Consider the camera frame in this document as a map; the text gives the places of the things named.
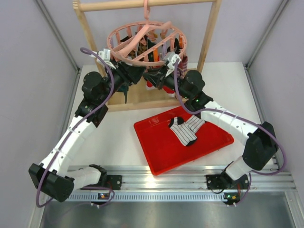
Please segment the pink round clip hanger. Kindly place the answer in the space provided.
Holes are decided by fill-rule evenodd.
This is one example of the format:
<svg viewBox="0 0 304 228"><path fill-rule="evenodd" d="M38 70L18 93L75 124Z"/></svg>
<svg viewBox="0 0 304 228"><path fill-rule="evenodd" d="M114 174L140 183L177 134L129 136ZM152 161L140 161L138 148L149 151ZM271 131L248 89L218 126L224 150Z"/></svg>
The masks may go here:
<svg viewBox="0 0 304 228"><path fill-rule="evenodd" d="M147 0L143 6L144 21L122 25L108 36L111 59L150 68L163 65L171 52L184 59L187 56L185 34L171 21L151 21Z"/></svg>

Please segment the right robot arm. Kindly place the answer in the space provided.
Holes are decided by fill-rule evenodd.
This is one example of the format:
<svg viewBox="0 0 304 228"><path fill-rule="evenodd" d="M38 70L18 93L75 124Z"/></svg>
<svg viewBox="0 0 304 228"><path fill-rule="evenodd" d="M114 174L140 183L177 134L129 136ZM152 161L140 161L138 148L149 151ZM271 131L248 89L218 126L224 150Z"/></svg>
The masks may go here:
<svg viewBox="0 0 304 228"><path fill-rule="evenodd" d="M144 73L143 77L157 89L167 87L178 99L187 100L181 106L191 115L190 118L185 121L182 117L174 117L168 126L183 146L197 141L196 133L206 122L226 131L244 145L243 154L219 176L220 185L225 189L235 187L245 174L262 170L278 151L273 126L268 122L257 124L224 109L203 92L205 82L198 71L190 70L184 78L179 78L174 72L167 74L153 70Z"/></svg>

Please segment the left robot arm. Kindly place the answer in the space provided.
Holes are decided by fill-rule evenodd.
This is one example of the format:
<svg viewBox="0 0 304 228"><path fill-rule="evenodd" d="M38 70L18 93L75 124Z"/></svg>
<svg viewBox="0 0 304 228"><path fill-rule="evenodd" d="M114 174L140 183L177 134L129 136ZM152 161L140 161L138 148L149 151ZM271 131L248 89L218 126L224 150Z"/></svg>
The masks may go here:
<svg viewBox="0 0 304 228"><path fill-rule="evenodd" d="M118 62L107 71L108 75L105 77L96 71L85 75L82 85L84 98L70 126L50 154L40 164L32 164L28 170L38 192L63 202L77 189L90 185L98 189L106 187L107 171L101 166L91 164L71 172L68 168L83 143L105 117L109 98L121 86L137 84L145 70L143 66Z"/></svg>

